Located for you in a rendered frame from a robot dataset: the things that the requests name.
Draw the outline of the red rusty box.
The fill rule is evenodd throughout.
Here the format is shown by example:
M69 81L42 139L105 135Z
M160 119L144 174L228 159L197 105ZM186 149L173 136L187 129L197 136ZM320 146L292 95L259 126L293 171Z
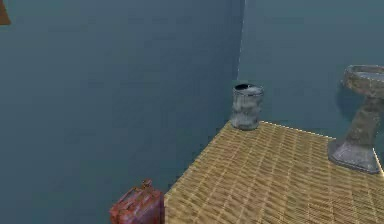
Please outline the red rusty box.
M111 224L165 224L164 194L144 179L113 204L109 214Z

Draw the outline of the grey pedestal sink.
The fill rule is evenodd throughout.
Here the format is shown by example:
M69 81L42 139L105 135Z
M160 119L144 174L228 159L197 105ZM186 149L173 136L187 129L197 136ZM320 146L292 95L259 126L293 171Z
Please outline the grey pedestal sink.
M380 113L384 111L384 66L349 65L342 84L364 96L344 138L328 143L333 163L369 174L381 172L374 150Z

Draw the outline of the grey metal bin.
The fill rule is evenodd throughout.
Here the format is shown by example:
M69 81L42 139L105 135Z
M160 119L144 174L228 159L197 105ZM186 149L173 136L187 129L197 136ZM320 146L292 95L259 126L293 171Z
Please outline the grey metal bin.
M264 90L250 83L233 87L233 103L230 123L234 128L250 131L257 128Z

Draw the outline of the brown framed picture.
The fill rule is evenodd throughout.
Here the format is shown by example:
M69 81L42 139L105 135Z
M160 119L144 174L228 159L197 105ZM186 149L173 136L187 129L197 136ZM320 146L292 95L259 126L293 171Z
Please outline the brown framed picture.
M3 0L0 0L0 25L10 25L11 20L8 16L6 7L3 3Z

